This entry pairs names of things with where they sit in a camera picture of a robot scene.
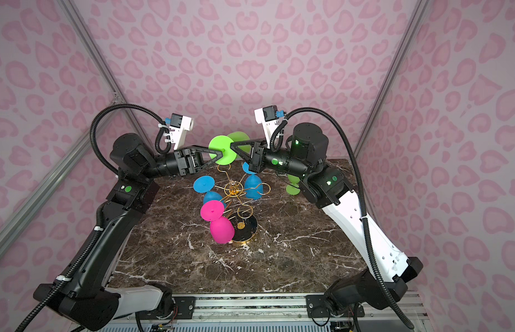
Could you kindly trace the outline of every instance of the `lime green disc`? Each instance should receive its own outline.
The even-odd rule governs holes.
[[[289,178],[289,181],[293,184],[297,184],[298,182],[300,182],[300,178],[297,176],[288,174],[287,177]]]
[[[234,141],[230,137],[224,135],[215,136],[210,141],[209,149],[222,151],[222,158],[216,161],[216,163],[219,165],[227,165],[235,160],[237,154],[230,148],[230,144],[233,142]],[[216,156],[214,154],[210,154],[210,157],[215,158]]]
[[[228,137],[230,137],[231,139],[234,140],[234,142],[241,142],[241,141],[248,141],[250,139],[250,137],[242,132],[242,131],[234,131],[233,133],[231,134],[228,134]],[[243,146],[240,146],[241,150],[245,151],[246,153],[250,153],[250,145],[243,145]]]
[[[289,195],[298,195],[300,193],[300,189],[296,183],[291,183],[291,185],[287,185],[285,188]]]

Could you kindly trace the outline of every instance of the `marble tabletop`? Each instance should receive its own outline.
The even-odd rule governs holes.
[[[328,163],[355,183],[347,160]],[[230,177],[239,180],[243,174],[241,162],[232,163]],[[193,190],[203,175],[219,186],[227,183],[215,167],[156,180],[160,190],[132,230],[110,287],[160,282],[175,293],[323,292],[337,278],[366,268],[337,224],[302,194],[287,194],[287,176],[270,170],[258,176],[271,192],[250,203],[259,223],[256,235],[245,244],[215,243],[209,222],[200,216],[204,194]]]

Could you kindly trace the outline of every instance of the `wallpaper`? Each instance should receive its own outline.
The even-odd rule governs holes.
[[[132,132],[125,119],[117,114],[98,139],[108,160],[115,139]],[[114,184],[115,174],[89,150],[1,259],[0,331],[15,330],[37,304],[32,298],[36,287],[52,282],[75,256],[95,226],[95,210]],[[59,332],[69,325],[45,308],[27,331]]]
[[[515,331],[515,1],[435,1],[360,162],[436,331]]]
[[[406,28],[408,0],[75,1],[128,100],[162,118],[195,119],[186,145],[242,130],[264,137],[253,110],[319,107],[354,146]],[[154,139],[158,127],[140,116]],[[328,157],[346,156],[317,115]]]
[[[0,1],[0,229],[108,106],[53,0]]]

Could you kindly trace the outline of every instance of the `robotic arm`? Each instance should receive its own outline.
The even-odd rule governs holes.
[[[183,145],[186,131],[193,127],[191,118],[174,114],[170,122],[169,119],[162,121],[149,110],[130,104],[111,106],[101,111],[94,120],[95,125],[92,124],[93,137],[93,128],[96,128],[102,116],[119,108],[134,108],[154,116],[160,122],[157,141],[163,136],[169,136],[166,141],[174,143],[176,150],[168,153],[168,147],[161,151],[157,143],[156,150],[160,154],[155,155],[133,133],[116,139],[110,158],[119,167],[118,181],[107,196],[107,201],[97,210],[97,225],[62,275],[53,284],[41,284],[35,290],[34,298],[40,304],[16,332],[23,331],[44,306],[89,330],[101,329],[112,319],[139,311],[149,311],[159,319],[174,315],[174,299],[170,289],[163,285],[105,288],[108,269],[126,237],[154,200],[159,186],[153,179],[195,174],[213,165],[222,157],[222,152],[201,146],[178,149]],[[397,308],[395,302],[405,294],[406,282],[415,278],[423,267],[420,260],[407,257],[384,235],[370,216],[362,215],[360,198],[352,183],[339,169],[326,162],[328,138],[317,125],[296,125],[293,135],[286,140],[285,149],[274,146],[278,133],[279,145],[282,143],[282,128],[287,122],[284,120],[280,125],[278,123],[283,112],[275,106],[269,106],[256,110],[255,115],[256,121],[263,125],[267,138],[232,143],[232,150],[248,163],[250,171],[259,173],[269,168],[298,176],[301,179],[299,186],[302,194],[339,225],[367,262],[368,268],[360,275],[341,278],[325,292],[325,304],[329,312],[341,315],[354,303],[364,301],[377,309],[385,309],[389,305]],[[101,162],[109,165],[93,139],[92,146]],[[250,153],[241,150],[241,146],[251,146]],[[206,162],[202,153],[215,154],[216,157]],[[370,241],[367,241],[363,227],[364,217],[370,230]],[[399,308],[393,309],[400,315]],[[407,320],[406,317],[400,318],[404,322]]]

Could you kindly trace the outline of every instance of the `black round base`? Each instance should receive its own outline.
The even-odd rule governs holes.
[[[232,241],[234,242],[245,242],[254,237],[256,232],[258,231],[258,220],[254,216],[250,216],[249,218],[243,219],[234,213],[233,215],[228,217],[231,221],[232,226],[235,229],[235,235]]]

